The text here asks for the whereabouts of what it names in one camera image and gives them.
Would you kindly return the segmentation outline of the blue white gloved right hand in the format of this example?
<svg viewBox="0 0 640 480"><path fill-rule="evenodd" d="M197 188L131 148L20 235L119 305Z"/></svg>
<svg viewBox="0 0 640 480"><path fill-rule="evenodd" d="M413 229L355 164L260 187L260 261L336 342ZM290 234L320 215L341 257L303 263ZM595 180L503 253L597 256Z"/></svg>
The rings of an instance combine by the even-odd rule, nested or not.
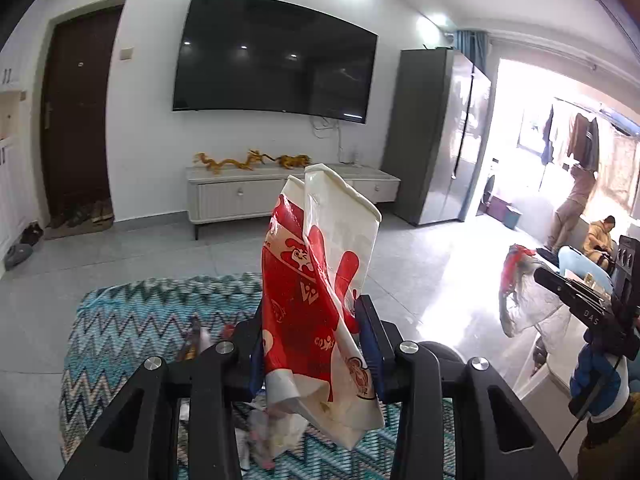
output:
<svg viewBox="0 0 640 480"><path fill-rule="evenodd" d="M577 365L570 378L573 400L588 400L585 411L595 424L617 415L629 400L626 356L612 356L585 344L578 353Z"/></svg>

